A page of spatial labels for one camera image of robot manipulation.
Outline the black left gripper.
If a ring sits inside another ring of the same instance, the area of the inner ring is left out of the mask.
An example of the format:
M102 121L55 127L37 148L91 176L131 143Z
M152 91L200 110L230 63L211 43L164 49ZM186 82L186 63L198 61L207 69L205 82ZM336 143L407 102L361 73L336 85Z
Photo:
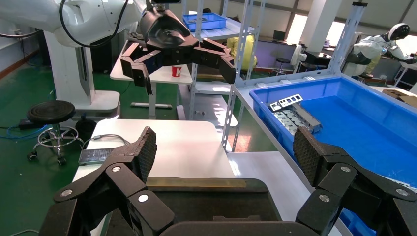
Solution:
M236 68L231 49L211 39L198 39L170 10L155 8L143 12L140 31L146 48L130 43L120 57L123 75L133 79L152 95L150 74L162 66L194 63L218 69L229 84L234 84Z

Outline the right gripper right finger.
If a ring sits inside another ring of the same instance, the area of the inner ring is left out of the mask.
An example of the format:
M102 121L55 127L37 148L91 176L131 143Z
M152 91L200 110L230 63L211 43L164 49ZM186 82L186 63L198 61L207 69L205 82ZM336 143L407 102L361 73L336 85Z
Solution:
M379 236L416 235L414 191L363 168L343 148L319 142L305 127L295 132L293 150L314 187L297 213L297 223L326 236L347 209Z

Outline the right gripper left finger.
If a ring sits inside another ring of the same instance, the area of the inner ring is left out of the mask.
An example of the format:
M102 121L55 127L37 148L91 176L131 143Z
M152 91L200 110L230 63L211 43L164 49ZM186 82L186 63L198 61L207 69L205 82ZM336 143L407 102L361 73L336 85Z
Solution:
M156 133L150 127L137 141L116 147L98 169L54 195L39 234L88 236L119 209L135 234L160 235L173 225L175 214L146 186L156 151Z

